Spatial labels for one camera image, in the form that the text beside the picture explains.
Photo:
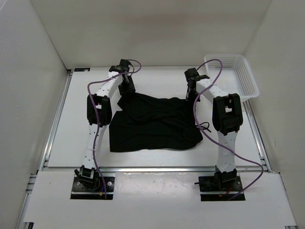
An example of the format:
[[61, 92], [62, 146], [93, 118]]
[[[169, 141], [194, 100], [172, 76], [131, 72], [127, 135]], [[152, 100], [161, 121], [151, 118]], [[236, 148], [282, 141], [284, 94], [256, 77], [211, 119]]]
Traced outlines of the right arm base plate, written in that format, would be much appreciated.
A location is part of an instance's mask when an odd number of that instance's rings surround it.
[[216, 184], [214, 176], [200, 176], [195, 185], [199, 185], [202, 202], [228, 201], [243, 189], [240, 176], [222, 187]]

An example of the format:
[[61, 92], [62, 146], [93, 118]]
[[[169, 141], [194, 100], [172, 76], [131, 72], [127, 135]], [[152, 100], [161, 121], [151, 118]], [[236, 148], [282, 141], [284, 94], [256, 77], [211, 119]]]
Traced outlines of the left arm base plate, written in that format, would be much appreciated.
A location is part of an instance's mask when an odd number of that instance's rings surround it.
[[71, 187], [70, 199], [80, 200], [113, 200], [115, 177], [104, 177], [105, 189], [102, 187], [102, 181], [98, 181], [95, 187], [86, 187], [78, 177], [74, 177]]

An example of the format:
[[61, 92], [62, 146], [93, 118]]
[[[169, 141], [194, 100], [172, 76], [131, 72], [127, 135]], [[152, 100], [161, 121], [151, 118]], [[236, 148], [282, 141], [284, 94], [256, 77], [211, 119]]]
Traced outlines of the white plastic basket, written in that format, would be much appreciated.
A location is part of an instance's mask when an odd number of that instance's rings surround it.
[[242, 102], [259, 95], [259, 90], [246, 58], [240, 54], [208, 54], [207, 75], [214, 80], [222, 67], [216, 85], [229, 94], [237, 93]]

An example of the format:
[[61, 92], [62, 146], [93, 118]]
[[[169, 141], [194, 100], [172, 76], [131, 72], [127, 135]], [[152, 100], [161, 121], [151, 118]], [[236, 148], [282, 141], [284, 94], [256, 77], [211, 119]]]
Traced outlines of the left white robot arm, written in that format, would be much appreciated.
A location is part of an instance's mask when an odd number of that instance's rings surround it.
[[112, 120], [111, 98], [117, 88], [120, 93], [134, 92], [132, 74], [136, 72], [130, 60], [121, 60], [108, 71], [106, 79], [93, 81], [87, 85], [87, 120], [89, 140], [85, 159], [80, 169], [75, 170], [80, 183], [89, 191], [95, 191], [105, 183], [96, 160], [99, 142], [103, 139], [107, 125]]

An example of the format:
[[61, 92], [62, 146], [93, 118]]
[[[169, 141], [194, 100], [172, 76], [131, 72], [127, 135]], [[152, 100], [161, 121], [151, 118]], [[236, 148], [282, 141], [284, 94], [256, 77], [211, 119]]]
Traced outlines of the dark label sticker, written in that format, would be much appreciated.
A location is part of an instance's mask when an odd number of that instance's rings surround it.
[[75, 68], [74, 72], [89, 72], [90, 68]]

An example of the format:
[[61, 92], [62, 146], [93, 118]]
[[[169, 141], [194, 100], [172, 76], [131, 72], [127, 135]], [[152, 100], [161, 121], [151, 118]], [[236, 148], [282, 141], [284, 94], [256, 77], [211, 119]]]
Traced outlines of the aluminium front rail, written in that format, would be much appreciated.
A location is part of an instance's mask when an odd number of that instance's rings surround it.
[[[43, 167], [41, 171], [74, 171], [80, 167]], [[237, 172], [261, 172], [259, 166], [238, 166]], [[100, 167], [102, 173], [136, 173], [136, 172], [215, 172], [213, 167]]]

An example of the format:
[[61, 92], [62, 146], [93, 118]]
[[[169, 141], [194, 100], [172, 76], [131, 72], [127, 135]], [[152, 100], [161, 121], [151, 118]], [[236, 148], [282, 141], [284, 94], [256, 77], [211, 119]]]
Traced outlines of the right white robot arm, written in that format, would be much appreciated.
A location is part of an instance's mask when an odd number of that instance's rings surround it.
[[237, 178], [235, 141], [243, 124], [240, 96], [222, 91], [207, 75], [200, 75], [195, 68], [185, 71], [184, 75], [187, 81], [186, 100], [192, 104], [193, 113], [201, 95], [213, 105], [212, 123], [218, 134], [218, 159], [213, 179], [214, 186], [224, 191]]

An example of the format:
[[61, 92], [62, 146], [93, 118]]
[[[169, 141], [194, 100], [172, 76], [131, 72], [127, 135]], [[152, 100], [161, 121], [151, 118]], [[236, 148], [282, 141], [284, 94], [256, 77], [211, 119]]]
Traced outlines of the black shorts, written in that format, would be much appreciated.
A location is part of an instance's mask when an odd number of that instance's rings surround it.
[[185, 99], [129, 93], [120, 98], [118, 106], [121, 110], [109, 126], [111, 152], [187, 150], [203, 140], [195, 124], [193, 105]]

